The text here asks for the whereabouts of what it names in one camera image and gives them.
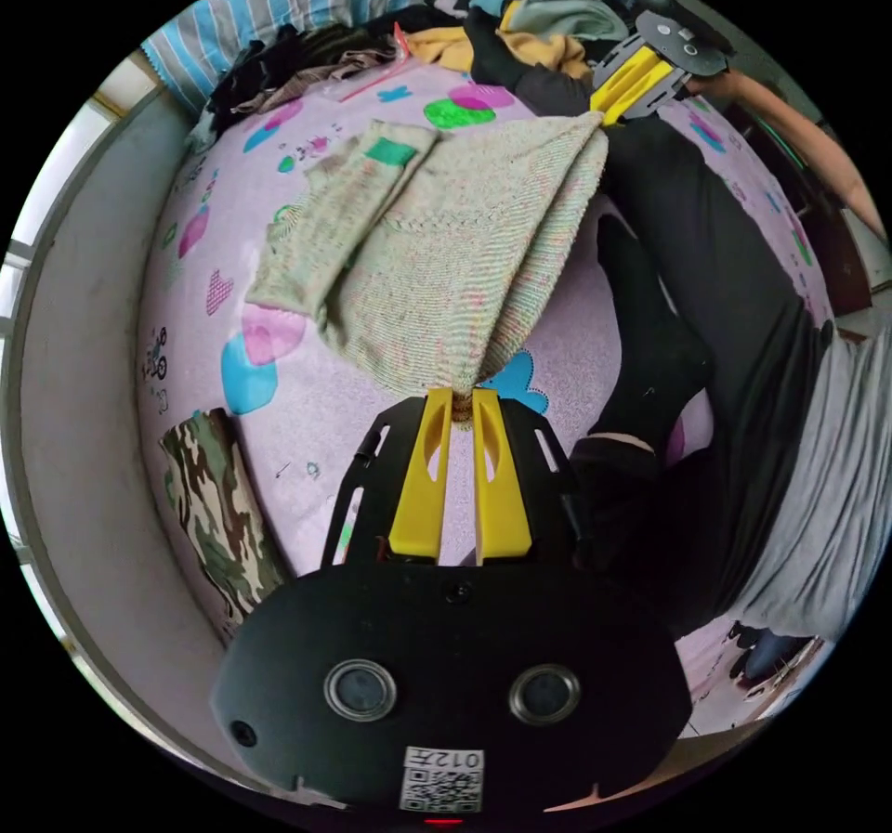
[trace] plastic bag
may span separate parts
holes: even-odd
[[[344,81],[329,81],[321,91],[321,95],[338,102],[347,102],[371,87],[382,84],[398,72],[403,72],[413,62],[412,52],[406,43],[406,36],[397,22],[393,26],[393,39],[397,43],[397,56],[388,65],[381,65],[367,72],[360,72]]]

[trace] camouflage fabric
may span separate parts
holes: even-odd
[[[291,574],[257,506],[227,413],[199,412],[160,443],[171,465],[168,499],[226,602],[232,631]]]

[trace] pink bedsheet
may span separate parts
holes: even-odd
[[[183,164],[148,262],[138,332],[138,405],[151,487],[175,550],[203,597],[197,560],[166,498],[161,435],[196,410],[224,406],[238,414],[261,507],[294,571],[302,574],[319,565],[335,494],[359,441],[376,414],[395,401],[330,353],[311,322],[244,304],[267,223],[300,196],[307,167],[373,118],[468,131],[530,117],[501,88],[413,65],[345,103],[328,98],[325,85],[318,85],[296,103],[237,124],[205,156]],[[823,279],[817,266],[805,263],[807,239],[777,182],[745,141],[699,100],[666,106],[662,117],[700,146],[762,226],[816,318],[826,319]],[[567,450],[597,418],[619,369],[610,288],[595,253],[600,210],[593,205],[527,347],[495,384],[506,396],[543,411]],[[711,429],[701,395],[676,428],[674,456],[706,445]],[[471,437],[456,432],[444,564],[458,563],[473,547],[471,477]],[[206,609],[218,624],[222,607]]]

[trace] sticker label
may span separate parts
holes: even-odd
[[[407,747],[400,809],[468,814],[483,803],[482,749]]]

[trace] knit sweater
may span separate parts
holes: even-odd
[[[373,122],[307,171],[245,300],[313,317],[398,396],[500,371],[541,315],[607,157],[601,115],[473,135]]]

